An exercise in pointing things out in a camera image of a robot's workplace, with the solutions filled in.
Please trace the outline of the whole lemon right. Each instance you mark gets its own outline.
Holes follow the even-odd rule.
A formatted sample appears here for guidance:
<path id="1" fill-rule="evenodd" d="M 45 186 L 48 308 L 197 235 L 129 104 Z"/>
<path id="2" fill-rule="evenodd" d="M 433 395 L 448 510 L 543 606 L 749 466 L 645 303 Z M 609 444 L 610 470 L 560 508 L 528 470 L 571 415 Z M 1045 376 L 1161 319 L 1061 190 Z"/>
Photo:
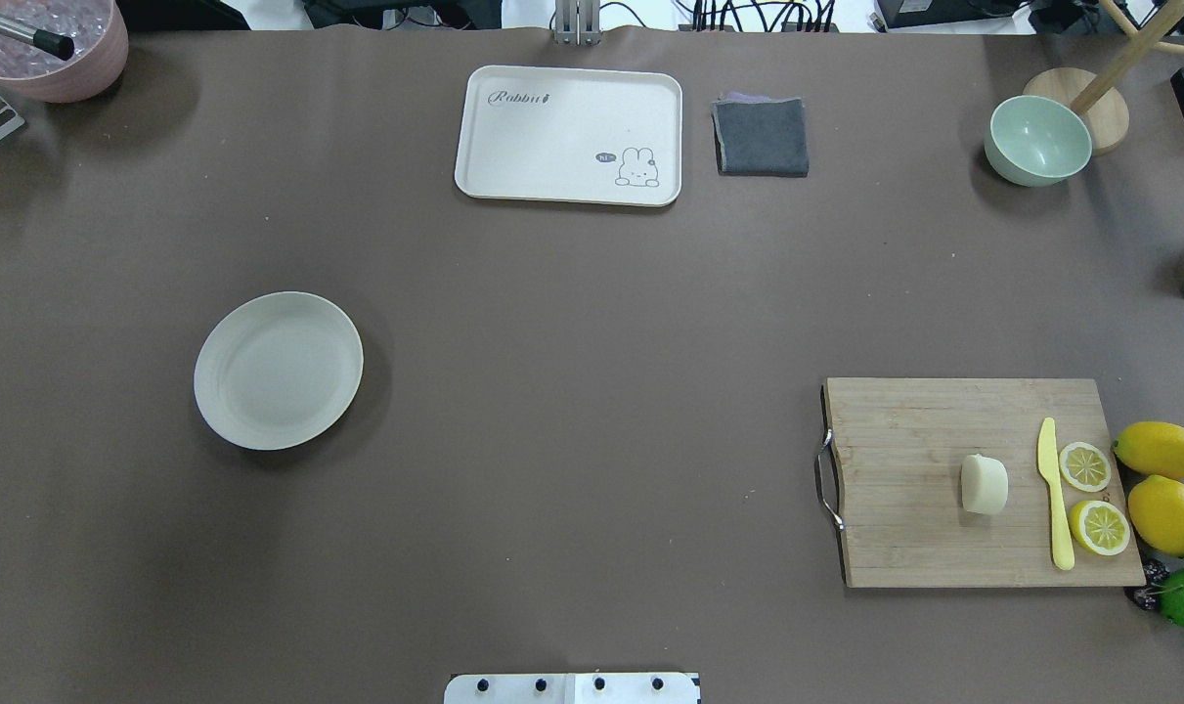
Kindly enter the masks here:
<path id="1" fill-rule="evenodd" d="M 1184 484 L 1152 474 L 1127 495 L 1130 519 L 1135 532 L 1164 555 L 1184 557 Z"/>

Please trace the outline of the pink bowl with ice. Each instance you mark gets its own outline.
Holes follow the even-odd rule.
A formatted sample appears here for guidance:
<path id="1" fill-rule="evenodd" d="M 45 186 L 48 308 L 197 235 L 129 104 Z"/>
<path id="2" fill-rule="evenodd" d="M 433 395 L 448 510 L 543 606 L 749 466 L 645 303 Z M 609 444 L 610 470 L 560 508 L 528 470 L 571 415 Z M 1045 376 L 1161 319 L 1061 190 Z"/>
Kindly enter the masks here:
<path id="1" fill-rule="evenodd" d="M 0 86 L 45 103 L 86 101 L 127 59 L 116 1 L 0 1 Z"/>

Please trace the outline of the mint green bowl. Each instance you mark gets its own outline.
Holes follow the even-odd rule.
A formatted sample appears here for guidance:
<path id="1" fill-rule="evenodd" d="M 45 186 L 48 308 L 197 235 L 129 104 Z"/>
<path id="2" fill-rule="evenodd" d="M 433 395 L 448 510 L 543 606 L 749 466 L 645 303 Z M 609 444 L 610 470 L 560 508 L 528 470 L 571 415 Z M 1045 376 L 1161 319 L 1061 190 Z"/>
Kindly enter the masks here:
<path id="1" fill-rule="evenodd" d="M 1093 156 L 1087 125 L 1069 106 L 1040 95 L 1016 95 L 989 117 L 987 163 L 1022 187 L 1047 187 L 1073 177 Z"/>

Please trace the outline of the wooden cutting board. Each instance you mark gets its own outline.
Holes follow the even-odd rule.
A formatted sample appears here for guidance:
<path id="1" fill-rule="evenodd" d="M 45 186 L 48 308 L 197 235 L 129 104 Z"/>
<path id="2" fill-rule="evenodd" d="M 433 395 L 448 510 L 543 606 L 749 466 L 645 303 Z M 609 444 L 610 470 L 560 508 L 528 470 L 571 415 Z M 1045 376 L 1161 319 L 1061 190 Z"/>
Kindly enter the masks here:
<path id="1" fill-rule="evenodd" d="M 1109 451 L 1092 379 L 828 377 L 822 401 L 816 495 L 847 587 L 1143 584 L 1135 535 L 1101 555 L 1069 531 L 1082 500 L 1126 505 L 1117 470 L 1092 492 L 1038 471 L 1069 444 Z"/>

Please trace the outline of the lemon half near bun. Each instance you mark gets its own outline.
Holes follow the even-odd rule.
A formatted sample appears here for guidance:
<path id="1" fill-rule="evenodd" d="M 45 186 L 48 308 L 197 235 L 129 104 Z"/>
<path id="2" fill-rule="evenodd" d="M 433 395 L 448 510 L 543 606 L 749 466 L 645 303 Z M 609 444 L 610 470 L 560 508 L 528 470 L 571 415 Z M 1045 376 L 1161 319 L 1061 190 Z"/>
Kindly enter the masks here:
<path id="1" fill-rule="evenodd" d="M 1111 485 L 1115 469 L 1105 451 L 1082 441 L 1060 450 L 1058 467 L 1064 480 L 1082 492 L 1102 492 Z"/>

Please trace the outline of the round beige plate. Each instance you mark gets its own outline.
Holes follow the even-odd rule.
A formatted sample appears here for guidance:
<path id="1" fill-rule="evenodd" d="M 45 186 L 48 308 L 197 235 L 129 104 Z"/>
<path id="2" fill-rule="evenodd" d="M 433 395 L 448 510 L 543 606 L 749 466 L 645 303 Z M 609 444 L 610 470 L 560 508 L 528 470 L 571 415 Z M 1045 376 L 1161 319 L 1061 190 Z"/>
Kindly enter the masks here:
<path id="1" fill-rule="evenodd" d="M 350 317 L 320 295 L 274 292 L 213 327 L 194 369 L 197 409 L 230 444 L 278 451 L 305 444 L 345 415 L 363 375 Z"/>

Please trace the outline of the wooden mug tree stand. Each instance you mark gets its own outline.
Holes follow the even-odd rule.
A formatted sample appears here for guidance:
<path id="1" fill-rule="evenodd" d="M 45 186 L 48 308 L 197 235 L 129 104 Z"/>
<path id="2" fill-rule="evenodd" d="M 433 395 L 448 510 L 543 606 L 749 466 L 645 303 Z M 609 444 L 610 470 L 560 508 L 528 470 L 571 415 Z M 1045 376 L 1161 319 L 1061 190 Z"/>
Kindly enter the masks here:
<path id="1" fill-rule="evenodd" d="M 1151 50 L 1184 54 L 1184 45 L 1164 40 L 1184 18 L 1184 1 L 1167 1 L 1141 28 L 1135 27 L 1135 22 L 1114 1 L 1101 1 L 1100 6 L 1127 35 L 1127 44 L 1109 65 L 1098 75 L 1083 67 L 1048 67 L 1027 80 L 1024 88 L 1025 95 L 1057 102 L 1077 115 L 1089 133 L 1095 156 L 1113 151 L 1128 133 L 1130 111 L 1118 84 L 1130 67 L 1141 62 Z"/>

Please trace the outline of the grey folded cloth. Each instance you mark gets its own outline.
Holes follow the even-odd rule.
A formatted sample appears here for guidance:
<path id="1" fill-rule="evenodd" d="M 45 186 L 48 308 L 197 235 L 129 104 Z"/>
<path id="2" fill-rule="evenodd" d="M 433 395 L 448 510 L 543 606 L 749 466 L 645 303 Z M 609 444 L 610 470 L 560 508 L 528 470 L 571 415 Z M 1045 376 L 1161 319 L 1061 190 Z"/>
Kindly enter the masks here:
<path id="1" fill-rule="evenodd" d="M 798 97 L 731 93 L 713 102 L 718 168 L 729 175 L 807 177 L 806 116 Z"/>

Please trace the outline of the whole lemon left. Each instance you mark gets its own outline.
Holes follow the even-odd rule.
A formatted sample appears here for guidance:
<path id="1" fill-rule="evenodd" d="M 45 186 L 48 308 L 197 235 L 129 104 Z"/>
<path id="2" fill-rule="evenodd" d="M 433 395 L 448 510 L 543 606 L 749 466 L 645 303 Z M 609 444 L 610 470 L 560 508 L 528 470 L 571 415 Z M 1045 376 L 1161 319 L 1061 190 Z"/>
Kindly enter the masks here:
<path id="1" fill-rule="evenodd" d="M 1184 478 L 1184 427 L 1166 420 L 1138 420 L 1112 443 L 1124 466 L 1140 474 Z"/>

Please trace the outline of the aluminium frame post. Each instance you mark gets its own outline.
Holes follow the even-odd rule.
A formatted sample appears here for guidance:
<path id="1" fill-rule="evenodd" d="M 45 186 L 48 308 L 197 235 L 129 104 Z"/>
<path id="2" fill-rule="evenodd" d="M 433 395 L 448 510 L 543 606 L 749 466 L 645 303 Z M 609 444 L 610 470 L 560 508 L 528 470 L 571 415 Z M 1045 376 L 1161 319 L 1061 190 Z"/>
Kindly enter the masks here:
<path id="1" fill-rule="evenodd" d="M 600 44 L 600 1 L 556 0 L 552 37 L 556 45 L 594 46 Z"/>

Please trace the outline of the yellow plastic knife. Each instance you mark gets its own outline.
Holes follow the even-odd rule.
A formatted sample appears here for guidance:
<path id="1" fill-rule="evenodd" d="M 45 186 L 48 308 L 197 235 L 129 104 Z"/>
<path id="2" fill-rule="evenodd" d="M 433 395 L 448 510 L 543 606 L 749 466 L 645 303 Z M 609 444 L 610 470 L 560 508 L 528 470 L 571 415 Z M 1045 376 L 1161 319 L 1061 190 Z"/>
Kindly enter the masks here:
<path id="1" fill-rule="evenodd" d="M 1061 571 L 1074 570 L 1073 535 L 1064 504 L 1054 418 L 1043 418 L 1035 435 L 1035 469 L 1045 486 L 1049 555 L 1053 566 Z"/>

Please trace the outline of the beige rabbit tray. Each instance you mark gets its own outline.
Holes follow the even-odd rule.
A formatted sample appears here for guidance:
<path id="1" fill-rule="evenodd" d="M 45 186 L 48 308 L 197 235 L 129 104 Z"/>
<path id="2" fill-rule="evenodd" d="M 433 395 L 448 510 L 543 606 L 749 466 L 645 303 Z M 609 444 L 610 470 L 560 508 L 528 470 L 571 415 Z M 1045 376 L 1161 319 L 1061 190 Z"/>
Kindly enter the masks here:
<path id="1" fill-rule="evenodd" d="M 673 76 L 482 66 L 466 80 L 453 170 L 466 196 L 665 206 L 681 173 Z"/>

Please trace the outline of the dark berry cluster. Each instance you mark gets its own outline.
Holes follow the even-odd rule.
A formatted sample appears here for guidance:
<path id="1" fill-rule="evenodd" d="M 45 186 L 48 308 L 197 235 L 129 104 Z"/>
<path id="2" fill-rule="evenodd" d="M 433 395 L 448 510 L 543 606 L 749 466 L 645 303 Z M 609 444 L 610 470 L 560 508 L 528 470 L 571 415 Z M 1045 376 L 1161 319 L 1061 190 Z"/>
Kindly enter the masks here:
<path id="1" fill-rule="evenodd" d="M 1128 598 L 1138 609 L 1160 612 L 1162 588 L 1166 583 L 1169 575 L 1171 575 L 1171 571 L 1169 571 L 1167 566 L 1164 566 L 1159 558 L 1145 558 L 1143 560 L 1143 580 L 1145 580 L 1145 584 L 1141 584 L 1141 587 L 1124 588 L 1124 596 Z"/>

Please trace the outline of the lemon half far side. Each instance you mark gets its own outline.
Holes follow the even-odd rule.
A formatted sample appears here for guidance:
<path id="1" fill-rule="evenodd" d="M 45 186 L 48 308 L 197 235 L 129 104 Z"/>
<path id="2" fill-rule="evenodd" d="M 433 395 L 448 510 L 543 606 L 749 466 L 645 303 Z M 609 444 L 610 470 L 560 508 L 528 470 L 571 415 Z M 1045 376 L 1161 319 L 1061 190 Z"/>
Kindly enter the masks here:
<path id="1" fill-rule="evenodd" d="M 1130 547 L 1133 529 L 1130 519 L 1107 500 L 1077 500 L 1069 511 L 1073 540 L 1100 556 L 1117 556 Z"/>

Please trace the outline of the whole lemon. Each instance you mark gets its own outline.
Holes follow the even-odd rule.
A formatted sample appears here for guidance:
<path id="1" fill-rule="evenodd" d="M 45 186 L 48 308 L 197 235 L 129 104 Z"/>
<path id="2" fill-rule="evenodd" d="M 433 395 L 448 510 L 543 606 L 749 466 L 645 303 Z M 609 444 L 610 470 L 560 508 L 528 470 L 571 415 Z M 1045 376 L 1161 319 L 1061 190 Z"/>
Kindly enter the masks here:
<path id="1" fill-rule="evenodd" d="M 1184 427 L 1166 420 L 1138 420 L 1112 443 L 1124 466 L 1140 474 L 1184 478 Z"/>
<path id="2" fill-rule="evenodd" d="M 1184 484 L 1152 474 L 1127 495 L 1130 519 L 1135 532 L 1164 555 L 1184 557 Z"/>

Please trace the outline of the metal muddler black tip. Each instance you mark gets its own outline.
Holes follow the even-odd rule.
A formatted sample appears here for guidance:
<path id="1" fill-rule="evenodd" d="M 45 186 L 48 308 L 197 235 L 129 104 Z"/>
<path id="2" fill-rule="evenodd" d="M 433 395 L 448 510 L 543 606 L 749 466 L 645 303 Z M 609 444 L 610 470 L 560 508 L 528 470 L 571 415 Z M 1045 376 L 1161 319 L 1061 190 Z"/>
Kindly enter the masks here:
<path id="1" fill-rule="evenodd" d="M 0 14 L 0 35 L 33 46 L 46 54 L 60 60 L 71 60 L 76 53 L 76 45 L 72 37 L 56 34 L 56 32 L 37 28 L 28 22 L 12 19 Z"/>

